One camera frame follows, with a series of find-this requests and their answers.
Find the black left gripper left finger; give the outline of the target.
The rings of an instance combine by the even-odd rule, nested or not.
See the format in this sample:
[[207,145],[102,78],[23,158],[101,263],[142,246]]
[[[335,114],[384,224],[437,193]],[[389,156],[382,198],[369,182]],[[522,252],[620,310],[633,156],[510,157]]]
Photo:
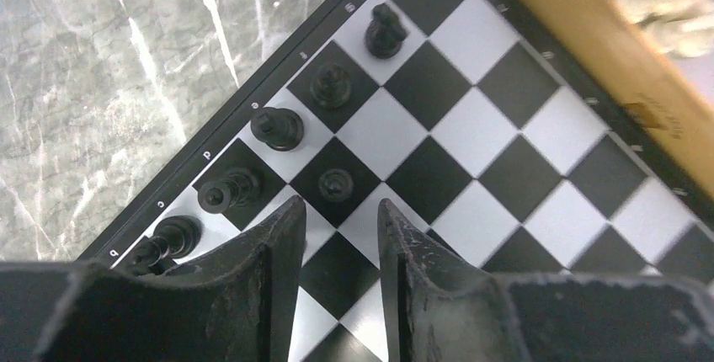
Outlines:
[[286,361],[306,242],[293,196],[164,274],[99,262],[1,265],[4,361]]

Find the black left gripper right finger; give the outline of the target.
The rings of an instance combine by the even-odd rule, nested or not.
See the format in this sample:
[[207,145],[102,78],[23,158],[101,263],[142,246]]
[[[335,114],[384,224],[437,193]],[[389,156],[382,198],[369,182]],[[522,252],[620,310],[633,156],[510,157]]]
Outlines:
[[710,361],[713,299],[692,279],[490,274],[377,208],[392,361]]

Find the black chess bishop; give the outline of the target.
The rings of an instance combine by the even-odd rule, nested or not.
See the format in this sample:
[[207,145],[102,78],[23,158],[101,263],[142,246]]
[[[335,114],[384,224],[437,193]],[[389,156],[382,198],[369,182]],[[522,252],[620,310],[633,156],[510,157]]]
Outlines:
[[245,207],[258,201],[263,185],[263,176],[257,169],[229,169],[219,178],[200,186],[198,203],[202,210],[211,214],[223,213],[230,208]]

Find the black chess queen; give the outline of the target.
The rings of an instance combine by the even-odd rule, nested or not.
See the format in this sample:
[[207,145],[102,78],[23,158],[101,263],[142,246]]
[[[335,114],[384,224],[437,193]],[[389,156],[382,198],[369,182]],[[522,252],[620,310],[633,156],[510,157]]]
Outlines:
[[278,152],[295,149],[304,136],[302,118],[287,108],[258,109],[250,120],[250,130],[258,141]]

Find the black chess king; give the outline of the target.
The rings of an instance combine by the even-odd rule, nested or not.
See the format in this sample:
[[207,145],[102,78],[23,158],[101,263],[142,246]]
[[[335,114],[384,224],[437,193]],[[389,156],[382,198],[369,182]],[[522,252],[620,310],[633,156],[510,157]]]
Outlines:
[[319,67],[311,81],[313,99],[324,109],[337,109],[345,105],[352,93],[349,73],[334,62]]

